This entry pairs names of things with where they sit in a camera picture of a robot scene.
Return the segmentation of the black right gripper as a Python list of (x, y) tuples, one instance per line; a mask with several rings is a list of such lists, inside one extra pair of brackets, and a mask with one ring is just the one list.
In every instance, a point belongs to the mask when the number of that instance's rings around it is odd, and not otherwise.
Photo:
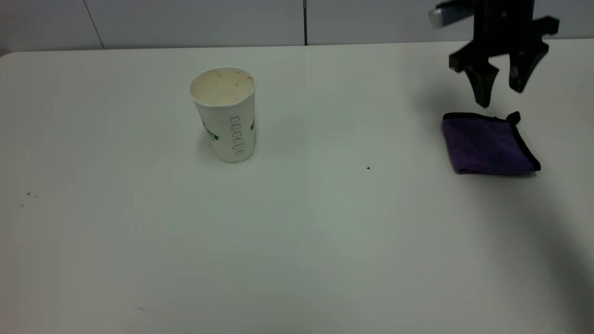
[(543, 36), (556, 35), (560, 21), (556, 17), (533, 17), (533, 0), (450, 0), (448, 23), (472, 16), (473, 38), (449, 56), (455, 72), (464, 70), (477, 104), (488, 108), (492, 87), (499, 69), (488, 59), (509, 55), (509, 86), (522, 93), (536, 66), (549, 51)]

